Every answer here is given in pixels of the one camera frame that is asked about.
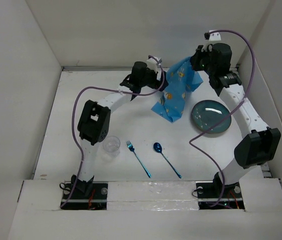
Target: blue cloth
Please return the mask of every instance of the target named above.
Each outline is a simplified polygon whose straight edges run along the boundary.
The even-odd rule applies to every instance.
[[[199,73],[192,70],[190,57],[173,65],[166,73],[166,80],[169,86],[152,107],[152,111],[170,122],[175,122],[182,117],[187,95],[196,90],[203,80]]]

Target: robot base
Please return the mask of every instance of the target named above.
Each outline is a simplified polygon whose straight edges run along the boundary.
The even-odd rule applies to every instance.
[[[64,184],[61,205],[69,196],[70,182]],[[62,207],[63,210],[106,210],[107,205],[107,182],[93,182],[92,190],[85,196],[84,193],[75,189],[71,199]]]
[[[239,183],[237,183],[235,186],[225,188],[221,201],[219,202],[220,205],[214,207],[210,206],[212,203],[216,202],[220,196],[220,189],[215,186],[214,181],[197,181],[195,192],[197,194],[200,210],[224,209],[224,206],[236,209],[237,205],[239,209],[245,209]]]

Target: teal plate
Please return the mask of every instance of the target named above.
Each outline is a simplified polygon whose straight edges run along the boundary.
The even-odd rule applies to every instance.
[[[200,130],[205,131],[221,121],[229,113],[229,110],[221,103],[213,100],[204,100],[198,102],[194,106],[192,109],[191,118]],[[231,117],[228,117],[224,122],[211,129],[208,133],[222,133],[230,127],[231,122]]]

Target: red wire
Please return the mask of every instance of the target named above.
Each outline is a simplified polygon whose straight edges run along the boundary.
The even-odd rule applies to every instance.
[[[91,205],[92,205],[91,201],[93,200],[94,193],[95,193],[95,189],[92,191],[92,195],[91,195],[90,198],[89,198],[89,207],[88,207],[88,209],[90,209],[90,207],[91,207]]]
[[[233,198],[234,198],[234,200],[235,200],[236,208],[237,208],[237,209],[240,209],[240,208],[239,208],[239,204],[237,203],[237,200],[236,200],[235,195],[232,193],[232,191],[230,191],[230,194],[233,196]]]

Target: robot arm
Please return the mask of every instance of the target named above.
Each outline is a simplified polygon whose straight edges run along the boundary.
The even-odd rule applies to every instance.
[[[76,189],[86,197],[92,189],[96,153],[100,142],[107,136],[111,113],[136,97],[127,93],[139,94],[142,87],[145,86],[158,89],[163,82],[163,74],[166,73],[162,72],[160,80],[157,80],[157,74],[157,62],[152,58],[146,62],[137,61],[134,63],[131,74],[120,83],[119,92],[111,93],[98,102],[89,100],[85,103],[78,123],[84,160]],[[168,83],[165,81],[160,91],[163,91],[167,86]],[[73,175],[71,182],[74,183],[75,179],[76,176]]]
[[[232,51],[229,45],[220,41],[219,33],[204,34],[208,43],[199,45],[190,62],[193,70],[205,71],[209,83],[216,94],[225,102],[230,111],[234,110],[244,98],[244,90],[238,75],[230,71]],[[233,114],[243,140],[234,149],[234,158],[222,171],[225,177],[225,189],[232,189],[248,171],[273,159],[280,132],[271,129],[257,114],[251,102],[244,98],[242,106]],[[219,194],[222,177],[218,172],[213,185]]]

